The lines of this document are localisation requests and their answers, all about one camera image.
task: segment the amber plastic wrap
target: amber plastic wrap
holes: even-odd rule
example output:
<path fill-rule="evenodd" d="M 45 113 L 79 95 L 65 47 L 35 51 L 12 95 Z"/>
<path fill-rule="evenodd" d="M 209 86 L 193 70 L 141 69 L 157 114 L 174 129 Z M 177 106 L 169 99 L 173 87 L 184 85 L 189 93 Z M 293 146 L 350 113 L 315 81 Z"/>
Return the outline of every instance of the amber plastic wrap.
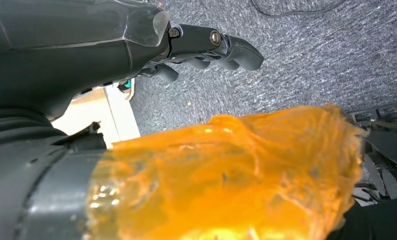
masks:
<path fill-rule="evenodd" d="M 302 106 L 119 142 L 91 176 L 88 236 L 323 240 L 354 202 L 365 135 Z"/>

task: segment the black cable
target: black cable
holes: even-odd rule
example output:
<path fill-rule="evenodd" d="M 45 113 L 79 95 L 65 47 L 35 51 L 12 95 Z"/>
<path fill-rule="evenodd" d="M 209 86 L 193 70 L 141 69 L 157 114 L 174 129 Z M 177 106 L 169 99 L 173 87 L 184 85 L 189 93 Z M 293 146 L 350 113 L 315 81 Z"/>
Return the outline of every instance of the black cable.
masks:
<path fill-rule="evenodd" d="M 338 7 L 338 6 L 340 6 L 341 4 L 343 4 L 345 1 L 346 1 L 346 0 L 341 0 L 340 2 L 338 2 L 338 3 L 336 3 L 336 4 L 333 4 L 333 5 L 331 5 L 331 6 L 327 6 L 326 8 L 324 8 L 324 9 L 322 9 L 322 10 L 316 10 L 316 11 L 289 11 L 289 12 L 282 13 L 282 14 L 279 14 L 279 15 L 271 15 L 271 14 L 267 14 L 267 13 L 263 12 L 262 10 L 260 10 L 260 9 L 258 8 L 258 6 L 256 5 L 256 3 L 255 3 L 254 0 L 250 0 L 251 5 L 253 5 L 253 7 L 254 7 L 260 14 L 262 14 L 262 15 L 264 15 L 264 16 L 270 18 L 270 19 L 282 18 L 282 17 L 285 17 L 285 16 L 296 15 L 296 14 L 304 14 L 304 15 L 323 14 L 323 13 L 326 13 L 326 12 L 328 12 L 328 11 L 331 11 L 331 10 L 335 9 L 336 7 Z"/>

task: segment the metal screw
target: metal screw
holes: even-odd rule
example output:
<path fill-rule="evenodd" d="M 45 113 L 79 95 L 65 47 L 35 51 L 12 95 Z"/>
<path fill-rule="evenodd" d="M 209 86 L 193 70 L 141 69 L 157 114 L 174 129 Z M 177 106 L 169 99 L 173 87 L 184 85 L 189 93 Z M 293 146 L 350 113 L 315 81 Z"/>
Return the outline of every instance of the metal screw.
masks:
<path fill-rule="evenodd" d="M 221 45 L 221 34 L 216 30 L 212 30 L 210 32 L 210 42 L 215 46 Z"/>
<path fill-rule="evenodd" d="M 167 33 L 169 34 L 169 37 L 171 37 L 171 38 L 177 38 L 180 36 L 180 31 L 176 28 L 169 29 L 169 31 L 167 31 Z"/>

